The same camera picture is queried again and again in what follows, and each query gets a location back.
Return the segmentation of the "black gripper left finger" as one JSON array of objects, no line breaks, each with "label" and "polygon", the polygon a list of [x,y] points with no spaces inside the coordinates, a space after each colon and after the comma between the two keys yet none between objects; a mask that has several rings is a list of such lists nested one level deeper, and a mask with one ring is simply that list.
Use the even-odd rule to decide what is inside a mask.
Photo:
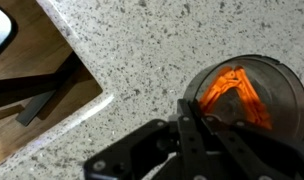
[{"label": "black gripper left finger", "polygon": [[194,120],[200,120],[202,118],[202,113],[197,100],[190,101],[179,99],[177,101],[177,112],[180,115],[193,118]]}]

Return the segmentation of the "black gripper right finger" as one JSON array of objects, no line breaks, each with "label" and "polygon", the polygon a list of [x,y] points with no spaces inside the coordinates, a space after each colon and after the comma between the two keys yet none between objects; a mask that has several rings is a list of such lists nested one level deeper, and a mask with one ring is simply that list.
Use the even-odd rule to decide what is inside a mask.
[{"label": "black gripper right finger", "polygon": [[206,113],[205,119],[208,122],[216,122],[221,125],[231,126],[236,122],[237,117],[231,113],[223,113],[219,111],[214,113]]}]

